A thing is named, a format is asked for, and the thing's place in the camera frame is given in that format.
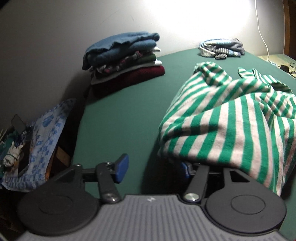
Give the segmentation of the green white striped shirt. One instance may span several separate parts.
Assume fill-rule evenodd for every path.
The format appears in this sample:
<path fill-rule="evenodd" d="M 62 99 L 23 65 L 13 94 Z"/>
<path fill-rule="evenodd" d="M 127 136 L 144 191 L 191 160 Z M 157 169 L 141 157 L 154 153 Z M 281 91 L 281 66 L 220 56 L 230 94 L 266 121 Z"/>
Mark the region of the green white striped shirt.
<path fill-rule="evenodd" d="M 256 69 L 238 75 L 196 64 L 159 125 L 159 153 L 231 166 L 281 194 L 295 167 L 295 94 Z"/>

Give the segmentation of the blue grey striped clothes pile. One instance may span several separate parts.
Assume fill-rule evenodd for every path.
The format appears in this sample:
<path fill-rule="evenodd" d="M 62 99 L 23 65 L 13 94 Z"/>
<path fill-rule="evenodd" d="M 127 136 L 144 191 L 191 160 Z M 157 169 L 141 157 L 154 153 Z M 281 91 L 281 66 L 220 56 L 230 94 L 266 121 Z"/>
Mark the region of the blue grey striped clothes pile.
<path fill-rule="evenodd" d="M 243 44 L 238 39 L 212 39 L 199 44 L 203 57 L 226 59 L 227 57 L 241 57 L 245 55 Z"/>

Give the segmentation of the blue white patterned towel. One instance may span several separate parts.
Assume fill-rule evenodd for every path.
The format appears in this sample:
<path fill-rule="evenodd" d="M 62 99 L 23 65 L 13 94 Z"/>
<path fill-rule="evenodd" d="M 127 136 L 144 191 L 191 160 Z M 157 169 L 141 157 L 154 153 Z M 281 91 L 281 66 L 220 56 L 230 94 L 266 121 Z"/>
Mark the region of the blue white patterned towel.
<path fill-rule="evenodd" d="M 56 148 L 67 117 L 76 99 L 67 99 L 31 123 L 29 167 L 18 177 L 18 172 L 5 173 L 2 185 L 11 191 L 30 192 L 46 182 L 46 170 Z"/>

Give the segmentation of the white toy figure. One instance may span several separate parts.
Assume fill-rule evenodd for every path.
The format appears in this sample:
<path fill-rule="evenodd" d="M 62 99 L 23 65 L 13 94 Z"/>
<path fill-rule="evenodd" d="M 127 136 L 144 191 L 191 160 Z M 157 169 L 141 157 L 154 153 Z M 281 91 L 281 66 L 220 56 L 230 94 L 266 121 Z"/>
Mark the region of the white toy figure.
<path fill-rule="evenodd" d="M 15 171 L 19 166 L 23 145 L 15 146 L 12 142 L 8 152 L 2 159 L 3 172 Z"/>

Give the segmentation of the blue folded sweater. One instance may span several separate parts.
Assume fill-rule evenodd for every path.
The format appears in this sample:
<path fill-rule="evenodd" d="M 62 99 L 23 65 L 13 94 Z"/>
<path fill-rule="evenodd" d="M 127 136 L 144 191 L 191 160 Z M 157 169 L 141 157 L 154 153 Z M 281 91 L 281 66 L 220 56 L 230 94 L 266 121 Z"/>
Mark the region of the blue folded sweater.
<path fill-rule="evenodd" d="M 86 49 L 82 70 L 112 62 L 137 50 L 151 50 L 159 39 L 158 33 L 146 31 L 122 33 L 102 39 Z"/>

